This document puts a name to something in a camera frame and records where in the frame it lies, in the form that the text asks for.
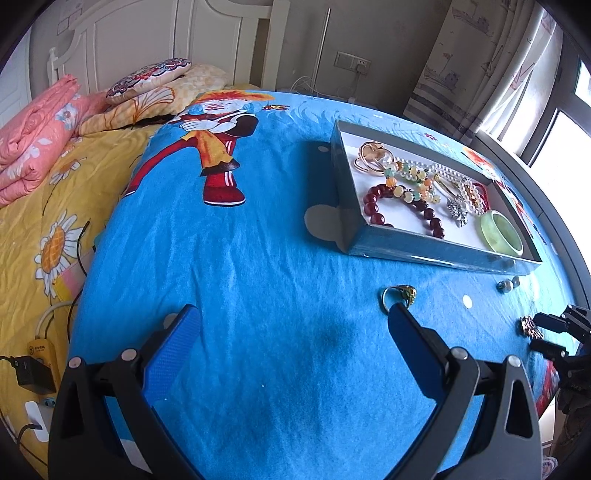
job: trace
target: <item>green bangle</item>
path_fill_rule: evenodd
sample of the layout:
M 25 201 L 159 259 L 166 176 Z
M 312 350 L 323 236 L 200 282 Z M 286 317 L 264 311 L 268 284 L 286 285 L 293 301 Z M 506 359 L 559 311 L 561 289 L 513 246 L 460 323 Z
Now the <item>green bangle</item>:
M 493 251 L 512 257 L 523 255 L 521 237 L 502 213 L 496 210 L 486 212 L 480 219 L 480 228 Z

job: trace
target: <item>headboard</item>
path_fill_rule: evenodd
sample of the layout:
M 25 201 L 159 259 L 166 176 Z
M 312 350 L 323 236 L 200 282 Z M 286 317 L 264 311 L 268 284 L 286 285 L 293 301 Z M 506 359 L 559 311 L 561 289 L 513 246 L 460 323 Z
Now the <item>headboard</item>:
M 290 2 L 271 7 L 229 0 L 104 0 L 73 25 L 60 57 L 50 50 L 50 85 L 71 73 L 80 93 L 109 89 L 144 65 L 171 57 L 215 65 L 230 83 L 249 83 L 259 20 L 268 20 L 261 87 L 275 90 Z

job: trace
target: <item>pink blanket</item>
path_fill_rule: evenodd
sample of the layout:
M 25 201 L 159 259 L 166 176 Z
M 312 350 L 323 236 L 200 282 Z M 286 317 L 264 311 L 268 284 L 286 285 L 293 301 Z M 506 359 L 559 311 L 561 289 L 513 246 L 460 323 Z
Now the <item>pink blanket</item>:
M 107 107 L 104 92 L 90 96 L 75 94 L 65 104 L 59 105 L 37 135 L 28 137 L 31 141 L 22 154 L 12 163 L 0 165 L 0 208 L 35 190 L 60 157 L 77 126 Z
M 0 171 L 25 152 L 47 122 L 79 89 L 76 79 L 65 75 L 0 129 Z

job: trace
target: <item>sailboat print curtain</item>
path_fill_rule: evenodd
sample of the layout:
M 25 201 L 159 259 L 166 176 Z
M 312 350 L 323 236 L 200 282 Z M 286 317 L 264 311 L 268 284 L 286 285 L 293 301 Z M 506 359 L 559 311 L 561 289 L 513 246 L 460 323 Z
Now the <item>sailboat print curtain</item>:
M 469 145 L 527 79 L 555 26 L 535 0 L 452 0 L 404 116 Z

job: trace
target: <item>blue bed sheet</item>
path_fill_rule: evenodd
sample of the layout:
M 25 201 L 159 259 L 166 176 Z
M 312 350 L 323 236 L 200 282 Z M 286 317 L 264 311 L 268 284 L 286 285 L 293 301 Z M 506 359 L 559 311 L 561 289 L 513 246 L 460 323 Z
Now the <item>blue bed sheet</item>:
M 502 275 L 348 256 L 304 223 L 309 208 L 338 205 L 329 151 L 337 119 L 492 169 L 510 186 L 506 179 L 470 160 L 459 143 L 385 113 L 287 93 L 238 97 L 223 121 L 227 98 L 214 95 L 209 113 L 197 103 L 151 139 L 86 280 L 71 356 L 113 359 L 140 347 L 166 314 L 196 305 L 200 340 L 155 407 L 208 480 L 388 473 L 433 408 L 388 333 L 378 301 L 388 285 L 415 286 L 412 314 L 448 345 L 491 361 L 520 356 L 540 395 L 546 363 L 528 351 L 515 322 L 559 314 L 573 302 L 541 225 L 530 228 L 542 266 L 503 295 L 495 288 Z M 232 125 L 220 127 L 225 121 Z M 214 138 L 183 125 L 209 126 Z M 212 162 L 216 141 L 232 157 L 222 170 Z M 170 148 L 183 142 L 192 147 Z M 204 203 L 240 203 L 241 195 L 243 205 Z M 527 205 L 524 214 L 534 218 Z M 575 353 L 569 336 L 546 338 Z M 442 468 L 461 455 L 478 407 L 475 401 Z

